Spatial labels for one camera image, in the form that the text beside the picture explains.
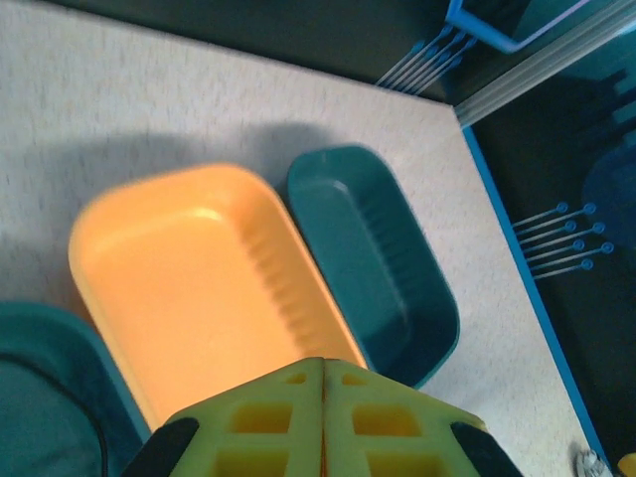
orange tray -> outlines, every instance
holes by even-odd
[[[69,257],[152,429],[302,358],[366,366],[281,201],[236,166],[106,193],[76,221]]]

teal plastic container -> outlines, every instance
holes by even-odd
[[[150,436],[100,338],[56,308],[0,303],[0,383],[2,476],[121,475]]]
[[[459,338],[455,300],[396,179],[347,146],[298,157],[284,191],[373,371],[421,386]]]

black cable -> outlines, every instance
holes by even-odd
[[[99,440],[99,451],[101,453],[101,477],[108,476],[108,450],[106,448],[106,437],[103,433],[103,429],[99,424],[99,421],[94,416],[94,414],[88,409],[83,402],[81,402],[71,391],[65,388],[58,380],[56,380],[53,376],[49,375],[47,372],[41,370],[33,363],[25,360],[24,358],[13,355],[10,353],[0,353],[0,361],[5,361],[7,363],[11,363],[19,366],[20,368],[24,368],[26,370],[31,371],[38,377],[42,378],[46,381],[54,390],[56,390],[60,395],[67,398],[70,402],[72,402],[83,415],[88,419],[90,425],[94,429],[97,434],[97,439]]]

sneaker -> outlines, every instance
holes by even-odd
[[[593,450],[579,452],[574,459],[574,468],[576,477],[614,477],[607,464]]]

table surface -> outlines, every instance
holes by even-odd
[[[232,161],[279,183],[302,152],[362,143],[395,172],[457,300],[423,390],[482,417],[528,476],[585,438],[448,106],[69,10],[0,2],[0,299],[85,314],[67,262],[106,188]]]

